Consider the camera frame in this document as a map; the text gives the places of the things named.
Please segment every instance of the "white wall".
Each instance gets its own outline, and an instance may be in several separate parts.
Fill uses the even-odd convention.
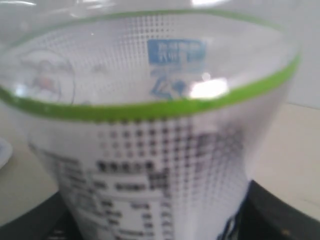
[[[288,102],[320,109],[320,0],[300,0],[292,24],[303,55]]]

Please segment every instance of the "black surface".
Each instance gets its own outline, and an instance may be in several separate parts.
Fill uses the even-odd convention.
[[[285,204],[256,182],[251,184],[248,199],[266,223],[290,240],[320,240],[320,222]]]
[[[320,223],[286,205],[257,183],[241,211],[239,240],[320,240]],[[83,240],[57,193],[0,228],[0,240]]]

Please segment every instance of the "plastic cup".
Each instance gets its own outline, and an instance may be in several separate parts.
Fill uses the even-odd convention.
[[[299,61],[283,1],[48,2],[0,26],[0,99],[84,239],[231,238]]]

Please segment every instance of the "blue logo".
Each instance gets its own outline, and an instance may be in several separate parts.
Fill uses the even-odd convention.
[[[199,40],[150,39],[147,47],[151,65],[199,62],[206,56],[206,46]]]
[[[157,78],[151,90],[163,99],[183,97],[188,88],[183,74],[199,73],[206,57],[206,45],[199,40],[150,39],[147,42],[148,60]]]

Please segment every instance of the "cup rim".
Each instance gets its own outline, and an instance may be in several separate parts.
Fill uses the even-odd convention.
[[[110,13],[84,19],[76,19],[66,23],[40,29],[10,44],[0,55],[17,47],[39,35],[45,34],[57,28],[65,28],[70,25],[96,22],[98,20],[112,20],[119,18],[152,16],[158,14],[207,14],[228,19],[240,20],[281,31],[281,27],[262,18],[241,14],[232,11],[215,8],[206,9],[176,9],[156,11],[136,11]],[[70,105],[63,103],[51,103],[35,100],[30,97],[19,97],[0,86],[0,100],[7,105],[15,107],[23,112],[50,119],[82,122],[132,122],[147,119],[173,118],[195,113],[216,110],[229,105],[237,104],[245,100],[266,94],[288,81],[295,73],[301,54],[298,52],[286,67],[256,81],[231,89],[227,94],[209,99],[181,98],[172,101],[145,102],[123,105]]]

